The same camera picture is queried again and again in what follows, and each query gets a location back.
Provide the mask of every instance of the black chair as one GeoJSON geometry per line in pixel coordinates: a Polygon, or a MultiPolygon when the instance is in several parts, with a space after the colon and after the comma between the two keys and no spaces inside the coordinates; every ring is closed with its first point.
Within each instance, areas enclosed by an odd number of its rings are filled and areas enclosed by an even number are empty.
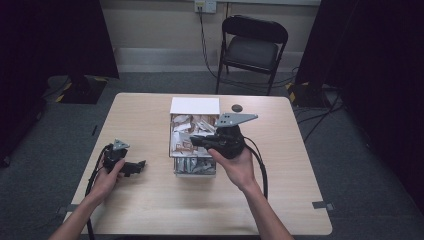
{"type": "Polygon", "coordinates": [[[222,45],[215,94],[223,65],[270,75],[267,96],[286,46],[288,33],[279,23],[234,15],[222,23],[222,45]],[[227,47],[227,34],[233,36],[227,47]]]}

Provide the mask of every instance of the forearm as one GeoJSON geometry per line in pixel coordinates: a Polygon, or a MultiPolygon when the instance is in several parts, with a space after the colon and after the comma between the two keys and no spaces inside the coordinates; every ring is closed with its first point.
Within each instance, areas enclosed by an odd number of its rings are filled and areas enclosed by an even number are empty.
{"type": "Polygon", "coordinates": [[[75,211],[49,238],[54,239],[79,239],[84,226],[87,224],[98,203],[91,196],[87,196],[78,205],[75,211]]]}
{"type": "Polygon", "coordinates": [[[242,191],[246,196],[262,240],[293,239],[256,182],[242,191]]]}

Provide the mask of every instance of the open box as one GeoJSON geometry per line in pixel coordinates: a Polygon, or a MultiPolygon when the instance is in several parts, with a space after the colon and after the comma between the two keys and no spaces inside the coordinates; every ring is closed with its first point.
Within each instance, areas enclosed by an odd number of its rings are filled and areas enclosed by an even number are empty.
{"type": "Polygon", "coordinates": [[[215,161],[206,149],[193,146],[190,136],[213,135],[219,113],[219,98],[172,99],[169,156],[177,176],[215,176],[215,161]]]}

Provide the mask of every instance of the white wall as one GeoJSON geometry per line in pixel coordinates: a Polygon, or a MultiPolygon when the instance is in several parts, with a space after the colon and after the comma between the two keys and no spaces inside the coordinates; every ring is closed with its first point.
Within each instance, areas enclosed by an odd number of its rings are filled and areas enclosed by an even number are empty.
{"type": "MultiPolygon", "coordinates": [[[[200,20],[194,13],[193,1],[101,0],[101,4],[114,48],[202,49],[200,20]]],[[[203,15],[208,50],[220,48],[221,23],[229,9],[229,15],[243,14],[282,24],[289,33],[284,54],[301,58],[318,11],[318,5],[313,4],[229,3],[228,6],[218,2],[216,14],[203,15]]]]}

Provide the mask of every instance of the baseboard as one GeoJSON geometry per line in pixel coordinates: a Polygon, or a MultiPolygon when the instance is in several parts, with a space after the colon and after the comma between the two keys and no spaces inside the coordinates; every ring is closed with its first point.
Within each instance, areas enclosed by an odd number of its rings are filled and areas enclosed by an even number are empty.
{"type": "MultiPolygon", "coordinates": [[[[114,48],[119,72],[196,72],[208,71],[203,52],[191,49],[114,48]]],[[[298,67],[303,52],[284,52],[278,72],[298,67]]],[[[211,71],[218,71],[218,51],[207,51],[211,71]]]]}

